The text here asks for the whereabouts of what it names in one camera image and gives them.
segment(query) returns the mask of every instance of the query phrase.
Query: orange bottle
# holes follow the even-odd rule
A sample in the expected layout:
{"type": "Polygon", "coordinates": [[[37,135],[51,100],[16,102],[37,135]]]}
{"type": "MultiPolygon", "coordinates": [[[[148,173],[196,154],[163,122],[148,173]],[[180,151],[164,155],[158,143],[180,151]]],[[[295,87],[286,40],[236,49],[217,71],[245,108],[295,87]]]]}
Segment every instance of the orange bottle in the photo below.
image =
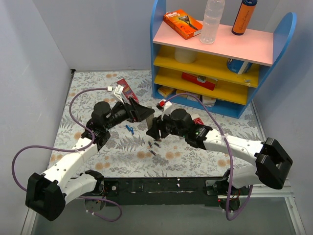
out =
{"type": "Polygon", "coordinates": [[[231,30],[233,34],[243,35],[245,33],[257,2],[258,0],[243,0],[241,2],[234,26],[231,30]]]}

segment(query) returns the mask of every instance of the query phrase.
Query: cardboard box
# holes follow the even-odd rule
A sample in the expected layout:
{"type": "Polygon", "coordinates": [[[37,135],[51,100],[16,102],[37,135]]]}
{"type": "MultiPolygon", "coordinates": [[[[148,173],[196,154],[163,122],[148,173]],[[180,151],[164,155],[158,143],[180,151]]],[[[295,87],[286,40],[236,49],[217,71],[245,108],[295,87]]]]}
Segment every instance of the cardboard box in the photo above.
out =
{"type": "Polygon", "coordinates": [[[125,99],[125,102],[130,103],[128,99],[133,98],[139,104],[139,100],[138,100],[137,96],[132,91],[131,87],[128,85],[128,83],[126,82],[125,79],[119,80],[116,83],[118,85],[121,85],[122,87],[124,87],[123,98],[125,99]]]}
{"type": "Polygon", "coordinates": [[[182,9],[166,13],[163,20],[184,39],[192,38],[202,30],[202,24],[182,9]]]}
{"type": "Polygon", "coordinates": [[[213,107],[215,105],[215,102],[216,102],[216,98],[212,98],[212,97],[208,97],[208,96],[202,95],[202,103],[206,107],[213,107]]]}
{"type": "MultiPolygon", "coordinates": [[[[187,92],[188,94],[192,94],[194,95],[195,97],[197,97],[198,99],[200,99],[201,95],[200,94],[196,94],[196,93],[192,93],[192,92],[187,92]]],[[[187,99],[191,100],[191,101],[197,101],[193,96],[191,95],[188,95],[187,96],[187,99]]]]}
{"type": "Polygon", "coordinates": [[[204,76],[195,75],[192,73],[183,72],[181,74],[181,78],[189,82],[195,83],[199,86],[202,86],[204,88],[207,88],[211,91],[214,90],[217,84],[217,79],[215,78],[204,77],[204,76]]]}
{"type": "Polygon", "coordinates": [[[173,93],[176,89],[172,87],[166,87],[166,86],[161,86],[157,92],[163,96],[164,98],[167,98],[171,93],[173,93]]]}
{"type": "Polygon", "coordinates": [[[192,121],[194,121],[195,124],[204,125],[203,121],[201,120],[199,114],[192,114],[191,115],[192,121]]]}
{"type": "MultiPolygon", "coordinates": [[[[176,94],[181,94],[181,93],[186,93],[186,91],[179,90],[179,89],[176,90],[176,94]]],[[[186,95],[186,94],[183,94],[183,95],[180,95],[179,97],[187,98],[187,95],[186,95]]]]}

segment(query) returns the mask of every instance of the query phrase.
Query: white wall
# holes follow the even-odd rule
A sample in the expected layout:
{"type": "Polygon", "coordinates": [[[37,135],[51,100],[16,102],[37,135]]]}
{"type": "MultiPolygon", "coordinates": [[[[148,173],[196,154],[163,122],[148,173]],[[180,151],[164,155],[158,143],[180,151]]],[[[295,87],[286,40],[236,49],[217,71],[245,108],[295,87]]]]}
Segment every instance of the white wall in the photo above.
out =
{"type": "MultiPolygon", "coordinates": [[[[20,234],[25,192],[11,175],[15,153],[30,144],[53,145],[70,70],[32,0],[0,0],[0,234],[20,234]]],[[[42,172],[49,151],[29,150],[17,161],[26,186],[42,172]]]]}
{"type": "MultiPolygon", "coordinates": [[[[65,61],[76,70],[149,69],[154,0],[33,0],[65,61]]],[[[207,0],[167,0],[203,20],[207,0]]],[[[232,25],[241,0],[225,0],[222,24],[232,25]]],[[[249,28],[263,30],[279,0],[259,1],[249,28]]]]}
{"type": "Polygon", "coordinates": [[[289,175],[306,233],[313,234],[313,1],[281,0],[267,28],[287,12],[298,14],[291,44],[255,98],[266,136],[293,159],[289,175]]]}

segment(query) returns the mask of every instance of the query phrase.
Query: patterned mat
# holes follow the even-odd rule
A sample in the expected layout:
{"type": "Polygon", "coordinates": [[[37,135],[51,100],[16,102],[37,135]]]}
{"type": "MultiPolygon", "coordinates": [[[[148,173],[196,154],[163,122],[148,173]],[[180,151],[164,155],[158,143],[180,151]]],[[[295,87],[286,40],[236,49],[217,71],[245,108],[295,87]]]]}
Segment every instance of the patterned mat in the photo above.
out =
{"type": "MultiPolygon", "coordinates": [[[[83,129],[76,125],[68,113],[69,103],[80,91],[90,88],[116,86],[116,81],[125,78],[137,95],[140,104],[151,105],[155,110],[155,117],[161,112],[155,108],[158,99],[152,98],[151,71],[116,71],[116,72],[77,72],[74,75],[69,90],[62,120],[54,147],[72,148],[80,138],[83,129]]],[[[109,92],[96,91],[81,95],[73,105],[73,114],[86,124],[90,119],[93,106],[99,101],[108,102],[111,107],[115,100],[109,92]]],[[[216,128],[205,111],[173,104],[173,109],[184,108],[191,115],[198,113],[205,125],[216,128]]],[[[230,135],[249,140],[259,140],[257,120],[249,106],[240,119],[213,114],[224,131],[230,135]]],[[[222,176],[229,168],[227,154],[195,149],[184,140],[175,136],[168,136],[159,144],[161,148],[153,146],[154,156],[149,152],[147,141],[153,139],[145,134],[146,122],[121,123],[110,130],[111,138],[107,144],[91,157],[77,172],[93,169],[101,172],[105,177],[182,177],[182,176],[222,176]],[[129,124],[134,129],[132,135],[125,127],[129,124]]],[[[48,167],[58,162],[65,153],[53,151],[48,167]]],[[[234,158],[235,168],[248,165],[240,159],[234,158]]]]}

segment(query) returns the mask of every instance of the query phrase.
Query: red packet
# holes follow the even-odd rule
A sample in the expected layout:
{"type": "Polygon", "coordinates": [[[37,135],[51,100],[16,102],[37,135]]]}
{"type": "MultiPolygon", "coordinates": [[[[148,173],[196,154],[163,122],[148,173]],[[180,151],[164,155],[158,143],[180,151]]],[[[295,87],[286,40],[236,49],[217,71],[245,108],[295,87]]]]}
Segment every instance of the red packet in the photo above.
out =
{"type": "Polygon", "coordinates": [[[192,114],[191,119],[194,121],[195,124],[204,125],[203,121],[201,120],[199,114],[192,114]]]}
{"type": "Polygon", "coordinates": [[[132,91],[131,87],[128,85],[128,83],[126,82],[125,79],[119,80],[116,83],[118,85],[121,85],[122,87],[124,87],[124,89],[123,89],[123,96],[124,96],[124,99],[126,99],[125,101],[127,103],[129,103],[129,100],[128,100],[129,98],[133,98],[137,103],[139,103],[139,100],[138,100],[137,96],[132,91]]]}

